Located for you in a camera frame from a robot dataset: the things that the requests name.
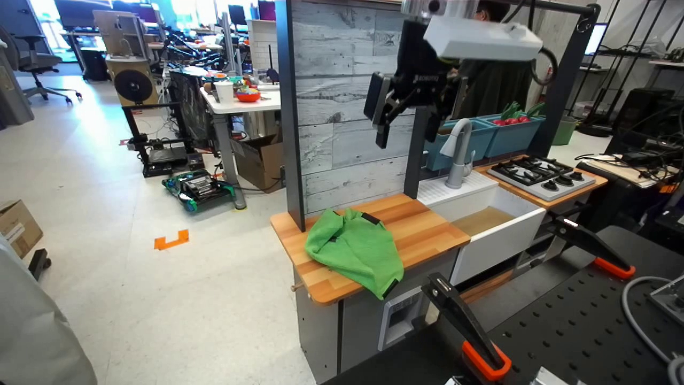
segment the green cloth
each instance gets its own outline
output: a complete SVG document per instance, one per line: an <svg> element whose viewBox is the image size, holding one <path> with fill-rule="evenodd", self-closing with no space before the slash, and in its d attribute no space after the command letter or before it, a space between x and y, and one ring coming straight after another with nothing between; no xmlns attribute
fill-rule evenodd
<svg viewBox="0 0 684 385"><path fill-rule="evenodd" d="M305 236L310 260L358 282L378 299L404 279L404 265L392 233L356 210L343 217L326 210Z"/></svg>

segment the cardboard box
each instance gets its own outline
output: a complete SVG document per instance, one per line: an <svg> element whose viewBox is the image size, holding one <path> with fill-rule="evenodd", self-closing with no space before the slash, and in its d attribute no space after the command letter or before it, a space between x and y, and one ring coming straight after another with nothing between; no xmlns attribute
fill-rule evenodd
<svg viewBox="0 0 684 385"><path fill-rule="evenodd" d="M27 211L24 202L15 202L11 206L3 206L0 210L0 233L15 249L15 253L24 260L37 241L43 237L43 230Z"/></svg>
<svg viewBox="0 0 684 385"><path fill-rule="evenodd" d="M237 173L260 190L283 189L283 142L263 137L233 142Z"/></svg>

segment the stovetop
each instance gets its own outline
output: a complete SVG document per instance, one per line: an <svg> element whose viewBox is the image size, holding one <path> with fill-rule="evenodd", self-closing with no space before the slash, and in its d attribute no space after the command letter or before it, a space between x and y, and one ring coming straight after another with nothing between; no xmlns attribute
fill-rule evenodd
<svg viewBox="0 0 684 385"><path fill-rule="evenodd" d="M506 179L544 202L556 202L596 183L595 178L584 175L573 168L535 157L504 161L494 165L490 172L492 175Z"/></svg>

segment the white cup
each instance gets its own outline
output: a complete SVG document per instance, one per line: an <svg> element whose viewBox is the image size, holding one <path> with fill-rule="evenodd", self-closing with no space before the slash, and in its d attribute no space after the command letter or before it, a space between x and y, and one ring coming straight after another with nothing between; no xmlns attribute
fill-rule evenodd
<svg viewBox="0 0 684 385"><path fill-rule="evenodd" d="M231 82L216 82L216 96L218 103L233 103L233 83Z"/></svg>

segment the gray floor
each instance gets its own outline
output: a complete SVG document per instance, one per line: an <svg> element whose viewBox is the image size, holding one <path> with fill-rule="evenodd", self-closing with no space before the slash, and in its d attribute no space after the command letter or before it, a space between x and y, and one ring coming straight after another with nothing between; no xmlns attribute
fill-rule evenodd
<svg viewBox="0 0 684 385"><path fill-rule="evenodd" d="M269 230L285 190L249 190L241 211L187 217L119 146L130 133L109 83L47 77L45 85L78 88L84 101L31 99L37 119L0 131L0 203L24 200L41 223L39 247L53 260L43 286L101 384L315 384L300 352L290 265ZM149 133L162 134L162 124L149 117ZM605 143L574 134L552 157L573 161ZM190 230L187 244L152 249L178 230Z"/></svg>

